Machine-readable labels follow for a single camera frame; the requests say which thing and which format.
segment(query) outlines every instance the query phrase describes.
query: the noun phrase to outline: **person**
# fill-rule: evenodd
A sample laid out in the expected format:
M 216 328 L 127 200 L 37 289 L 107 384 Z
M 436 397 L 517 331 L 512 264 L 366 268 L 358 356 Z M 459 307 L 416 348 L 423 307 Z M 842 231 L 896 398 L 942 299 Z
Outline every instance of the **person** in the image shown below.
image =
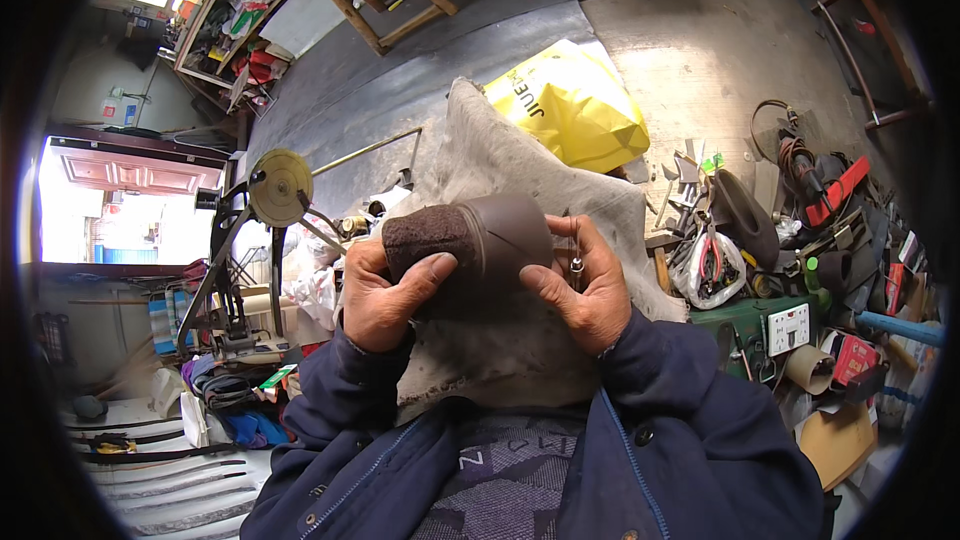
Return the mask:
M 371 239 L 351 246 L 342 328 L 300 364 L 303 394 L 284 423 L 245 540 L 394 538 L 814 538 L 816 471 L 769 389 L 717 372 L 710 333 L 650 321 L 631 305 L 620 261 L 585 216 L 547 215 L 577 234 L 587 282 L 553 269 L 520 280 L 596 358 L 584 407 L 484 409 L 449 397 L 395 426 L 414 311 L 457 267 L 450 254 L 396 284 Z

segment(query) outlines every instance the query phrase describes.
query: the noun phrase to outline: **pliers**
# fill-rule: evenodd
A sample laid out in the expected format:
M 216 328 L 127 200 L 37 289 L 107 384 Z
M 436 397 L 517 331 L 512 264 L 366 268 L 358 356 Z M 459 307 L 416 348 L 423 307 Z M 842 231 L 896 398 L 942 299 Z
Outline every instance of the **pliers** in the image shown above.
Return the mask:
M 706 222 L 706 239 L 703 246 L 703 251 L 700 253 L 700 279 L 708 280 L 711 285 L 716 284 L 720 280 L 720 273 L 722 272 L 721 263 L 722 259 L 720 258 L 720 243 L 717 242 L 716 226 L 714 225 L 714 220 L 712 217 L 707 216 Z M 713 253 L 713 275 L 708 278 L 705 265 L 707 264 L 707 258 L 710 253 Z

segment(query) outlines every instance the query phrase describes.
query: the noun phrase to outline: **wooden door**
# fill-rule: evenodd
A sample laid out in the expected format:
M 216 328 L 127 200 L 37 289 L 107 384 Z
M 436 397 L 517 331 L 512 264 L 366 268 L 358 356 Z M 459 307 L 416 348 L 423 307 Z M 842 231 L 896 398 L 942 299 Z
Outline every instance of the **wooden door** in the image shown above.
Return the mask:
M 192 162 L 162 161 L 100 150 L 51 146 L 70 182 L 107 192 L 143 195 L 194 195 L 198 188 L 216 188 L 220 169 Z

